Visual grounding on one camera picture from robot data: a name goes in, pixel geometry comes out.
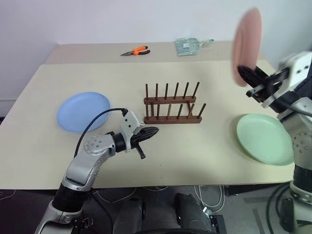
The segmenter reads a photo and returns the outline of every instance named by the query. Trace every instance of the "wooden peg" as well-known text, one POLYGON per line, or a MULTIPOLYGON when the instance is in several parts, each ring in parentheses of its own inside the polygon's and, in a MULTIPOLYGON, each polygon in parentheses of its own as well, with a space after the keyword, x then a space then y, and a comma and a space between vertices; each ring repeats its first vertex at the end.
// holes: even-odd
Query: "wooden peg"
POLYGON ((186 86, 185 86, 185 90, 184 90, 183 99, 185 98, 186 91, 187 91, 187 88, 188 88, 188 87, 189 87, 189 83, 187 82, 187 83, 186 83, 186 86))
POLYGON ((156 84, 156 100, 157 100, 157 97, 158 97, 158 84, 156 84))
POLYGON ((146 91, 146 99, 148 99, 148 87, 147 87, 147 84, 145 84, 145 91, 146 91))
POLYGON ((193 110, 194 106, 195 106, 195 104, 193 103, 192 106, 191 106, 191 108, 190 108, 189 115, 187 116, 187 118, 190 118, 190 117, 191 117, 191 115, 192 115, 192 110, 193 110))
POLYGON ((151 111, 152 111, 151 116, 154 116, 154 104, 151 104, 151 111))
POLYGON ((174 97, 174 99, 176 98, 176 93, 177 93, 178 87, 179 87, 179 82, 176 83, 176 87, 175 87, 175 97, 174 97))
POLYGON ((180 118, 180 114, 181 114, 181 111, 182 111, 182 106, 183 106, 183 104, 181 104, 180 105, 180 109, 179 109, 179 112, 177 113, 177 119, 179 119, 180 118))
POLYGON ((148 119, 148 105, 145 105, 146 108, 146 118, 148 119))
POLYGON ((169 107, 168 107, 167 119, 169 119, 170 111, 171 111, 171 104, 169 104, 169 107))
POLYGON ((203 107, 201 108, 197 118, 200 118, 201 114, 203 113, 204 109, 205 109, 206 104, 204 103, 203 107))
POLYGON ((160 110, 160 105, 157 105, 157 119, 159 119, 159 110, 160 110))
POLYGON ((167 93, 168 93, 168 83, 166 83, 165 99, 167 99, 167 93))
POLYGON ((194 93, 193 93, 192 98, 194 98, 194 97, 195 97, 195 94, 196 94, 196 91, 197 91, 197 89, 198 89, 198 86, 199 86, 199 82, 197 82, 197 85, 196 85, 196 88, 195 88, 195 90, 194 90, 194 93))

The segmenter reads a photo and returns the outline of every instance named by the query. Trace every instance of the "blue plate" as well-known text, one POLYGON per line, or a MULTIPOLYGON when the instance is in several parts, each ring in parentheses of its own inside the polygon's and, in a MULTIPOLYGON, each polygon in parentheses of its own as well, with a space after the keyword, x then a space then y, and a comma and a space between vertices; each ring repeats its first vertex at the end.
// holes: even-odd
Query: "blue plate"
MULTIPOLYGON (((109 100, 102 94, 87 92, 77 94, 66 100, 58 110, 59 126, 70 133, 82 133, 95 116, 110 109, 109 100)), ((92 131, 101 126, 109 113, 98 118, 89 128, 92 131)))

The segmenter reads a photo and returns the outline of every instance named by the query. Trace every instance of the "black cable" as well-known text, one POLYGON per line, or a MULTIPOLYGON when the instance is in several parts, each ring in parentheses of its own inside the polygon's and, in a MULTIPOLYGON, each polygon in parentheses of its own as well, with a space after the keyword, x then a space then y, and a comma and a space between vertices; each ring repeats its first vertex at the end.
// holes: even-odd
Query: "black cable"
POLYGON ((277 99, 274 96, 274 93, 273 93, 273 82, 272 81, 268 82, 268 84, 267 84, 267 91, 268 91, 268 94, 273 97, 274 101, 277 101, 279 104, 284 106, 286 109, 289 109, 289 110, 292 110, 293 112, 297 112, 297 113, 300 113, 300 114, 312 117, 312 113, 299 110, 298 108, 292 107, 291 105, 289 105, 288 103, 284 102, 283 100, 277 99))
POLYGON ((265 217, 266 217, 266 220, 267 220, 267 223, 268 223, 268 228, 269 228, 269 231, 271 234, 274 234, 273 232, 273 229, 272 229, 272 225, 271 225, 271 221, 270 221, 270 204, 271 204, 271 201, 274 197, 274 195, 281 189, 283 188, 284 186, 289 186, 289 182, 286 182, 286 183, 283 183, 281 184, 280 186, 278 186, 271 194, 271 196, 269 197, 268 199, 268 203, 267 203, 267 207, 266 207, 266 210, 265 210, 265 217))
POLYGON ((102 113, 98 114, 90 123, 89 125, 86 127, 86 129, 83 131, 83 133, 81 134, 80 138, 79 138, 79 141, 77 143, 77 146, 76 146, 76 150, 75 150, 75 154, 74 154, 74 157, 77 156, 78 154, 78 150, 79 150, 79 146, 81 144, 81 141, 84 137, 84 135, 87 133, 87 131, 89 130, 89 128, 91 127, 91 125, 99 118, 101 117, 103 114, 106 114, 107 112, 110 112, 110 111, 122 111, 122 114, 123 116, 126 115, 126 113, 128 112, 127 109, 125 108, 113 108, 113 109, 108 109, 106 111, 103 111, 102 113))
POLYGON ((113 219, 111 215, 108 213, 107 209, 102 205, 102 203, 97 199, 97 197, 93 193, 90 193, 90 194, 92 198, 94 199, 94 201, 96 201, 96 203, 102 208, 102 210, 106 213, 107 217, 109 218, 109 222, 111 225, 111 234, 113 234, 114 223, 113 223, 113 219))
POLYGON ((276 202, 275 202, 275 210, 276 210, 276 213, 277 213, 277 216, 279 217, 279 202, 280 202, 280 199, 282 197, 282 195, 289 189, 289 187, 286 187, 285 189, 283 189, 279 195, 277 196, 276 198, 276 202))

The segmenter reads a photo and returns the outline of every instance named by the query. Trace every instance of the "orange-handled pliers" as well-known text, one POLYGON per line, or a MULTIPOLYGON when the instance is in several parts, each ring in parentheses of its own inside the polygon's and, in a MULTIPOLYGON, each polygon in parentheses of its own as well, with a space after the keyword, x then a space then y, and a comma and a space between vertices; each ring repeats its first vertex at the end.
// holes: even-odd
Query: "orange-handled pliers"
POLYGON ((150 50, 146 50, 148 47, 147 46, 141 46, 139 48, 135 48, 132 51, 129 51, 127 53, 122 54, 121 56, 127 56, 127 55, 146 55, 148 53, 150 53, 150 50))

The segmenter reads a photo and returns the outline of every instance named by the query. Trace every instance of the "white wall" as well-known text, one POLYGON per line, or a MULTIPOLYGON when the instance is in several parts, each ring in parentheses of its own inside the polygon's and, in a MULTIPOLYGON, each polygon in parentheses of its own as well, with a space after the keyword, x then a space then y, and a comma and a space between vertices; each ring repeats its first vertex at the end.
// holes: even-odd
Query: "white wall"
POLYGON ((0 116, 58 43, 232 40, 254 6, 273 65, 311 48, 312 0, 0 0, 0 116))

